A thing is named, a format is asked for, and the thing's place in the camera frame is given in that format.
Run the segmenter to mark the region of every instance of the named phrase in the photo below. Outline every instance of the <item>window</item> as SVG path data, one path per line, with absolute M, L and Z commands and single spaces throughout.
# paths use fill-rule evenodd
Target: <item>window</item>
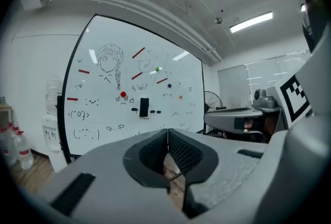
M 220 99 L 227 108 L 251 105 L 251 94 L 245 65 L 218 72 Z
M 265 89 L 282 77 L 276 58 L 247 64 L 251 94 L 257 89 Z
M 299 70 L 306 62 L 305 52 L 278 57 L 279 67 L 283 76 L 292 70 Z

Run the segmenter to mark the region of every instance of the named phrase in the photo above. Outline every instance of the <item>anime girl drawing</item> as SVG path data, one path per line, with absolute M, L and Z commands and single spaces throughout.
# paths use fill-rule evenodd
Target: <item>anime girl drawing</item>
M 121 89 L 120 66 L 123 62 L 123 59 L 124 55 L 122 49 L 112 43 L 101 47 L 97 53 L 97 66 L 100 66 L 100 68 L 106 73 L 115 70 L 115 78 L 118 90 Z

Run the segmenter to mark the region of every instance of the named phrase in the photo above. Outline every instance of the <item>white wall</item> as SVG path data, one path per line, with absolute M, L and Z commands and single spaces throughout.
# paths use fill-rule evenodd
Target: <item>white wall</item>
M 219 95 L 217 71 L 204 63 L 202 64 L 202 68 L 205 91 L 210 91 Z
M 51 75 L 64 79 L 76 41 L 95 13 L 138 24 L 165 36 L 199 58 L 205 57 L 192 44 L 156 22 L 111 5 L 59 1 L 16 15 L 6 24 L 1 38 L 0 95 L 6 97 L 13 108 L 15 124 L 24 130 L 31 148 L 38 152 L 49 152 L 41 125 L 41 117 L 46 115 L 46 81 Z M 205 82 L 210 87 L 214 85 L 213 72 L 209 66 L 205 65 L 205 68 Z

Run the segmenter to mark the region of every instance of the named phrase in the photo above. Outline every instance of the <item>plastic bottle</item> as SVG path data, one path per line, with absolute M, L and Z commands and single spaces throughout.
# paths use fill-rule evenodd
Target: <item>plastic bottle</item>
M 33 155 L 28 147 L 27 139 L 23 131 L 18 131 L 15 137 L 15 147 L 19 154 L 19 160 L 23 170 L 30 169 L 33 165 Z
M 50 115 L 57 115 L 57 96 L 62 92 L 62 83 L 58 76 L 51 76 L 46 83 L 46 110 Z
M 7 129 L 0 129 L 0 148 L 1 153 L 3 154 L 5 161 L 7 162 L 9 152 L 8 152 L 8 137 L 7 137 Z
M 9 129 L 7 130 L 6 138 L 7 138 L 7 153 L 6 155 L 6 161 L 9 166 L 12 166 L 17 161 L 17 152 L 14 145 L 14 138 L 12 137 L 13 134 L 13 123 L 8 124 Z

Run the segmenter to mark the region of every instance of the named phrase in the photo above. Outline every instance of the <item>whiteboard frame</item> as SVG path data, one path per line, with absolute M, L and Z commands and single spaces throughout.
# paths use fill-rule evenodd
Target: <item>whiteboard frame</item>
M 66 126 L 65 126 L 65 122 L 64 122 L 64 103 L 65 103 L 65 97 L 66 97 L 66 88 L 67 88 L 67 81 L 68 81 L 68 75 L 69 75 L 69 72 L 70 72 L 70 68 L 71 68 L 71 64 L 72 64 L 72 61 L 73 61 L 73 58 L 75 56 L 75 53 L 76 53 L 76 50 L 83 38 L 83 35 L 84 35 L 84 32 L 86 31 L 86 29 L 88 28 L 89 24 L 91 23 L 92 19 L 95 17 L 95 16 L 100 16 L 100 17 L 105 17 L 105 18 L 108 18 L 108 19 L 112 19 L 112 20 L 116 20 L 116 21 L 120 21 L 120 22 L 124 22 L 124 23 L 127 23 L 127 24 L 130 24 L 130 25 L 133 25 L 135 27 L 138 27 L 140 29 L 143 29 L 149 33 L 152 33 L 158 37 L 161 37 L 163 38 L 164 40 L 174 44 L 175 46 L 187 51 L 186 49 L 180 47 L 179 45 L 175 44 L 174 42 L 172 42 L 171 40 L 157 34 L 157 33 L 154 33 L 153 31 L 151 30 L 148 30 L 142 26 L 139 26 L 137 24 L 134 24 L 134 23 L 131 23 L 131 22 L 128 22 L 128 21 L 124 21 L 122 19 L 118 19 L 118 18 L 115 18 L 115 17 L 111 17 L 111 16 L 105 16 L 105 15 L 101 15 L 101 14 L 97 14 L 95 13 L 91 19 L 89 20 L 89 22 L 87 23 L 87 25 L 84 27 L 81 35 L 79 36 L 73 50 L 72 50 L 72 54 L 70 56 L 70 59 L 69 59 L 69 62 L 68 62 L 68 66 L 67 66 L 67 70 L 66 70 L 66 74 L 65 74 L 65 77 L 64 77 L 64 81 L 63 81 L 63 88 L 62 88 L 62 95 L 61 95 L 61 105 L 60 107 L 58 107 L 58 111 L 57 111 L 57 118 L 58 118 L 58 130 L 59 130 L 59 138 L 60 138 L 60 142 L 61 142 L 61 146 L 62 146 L 62 151 L 64 153 L 64 156 L 67 160 L 67 163 L 71 163 L 71 158 L 79 158 L 81 155 L 76 155 L 76 154 L 72 154 L 70 153 L 70 150 L 69 150 L 69 146 L 68 146 L 68 141 L 67 141 L 67 135 L 66 135 Z M 204 83 L 204 76 L 203 76 L 203 67 L 202 67 L 202 61 L 201 59 L 199 59 L 198 57 L 196 57 L 198 60 L 200 60 L 201 62 L 201 75 L 202 75 L 202 85 L 203 85 L 203 104 L 205 104 L 205 83 Z

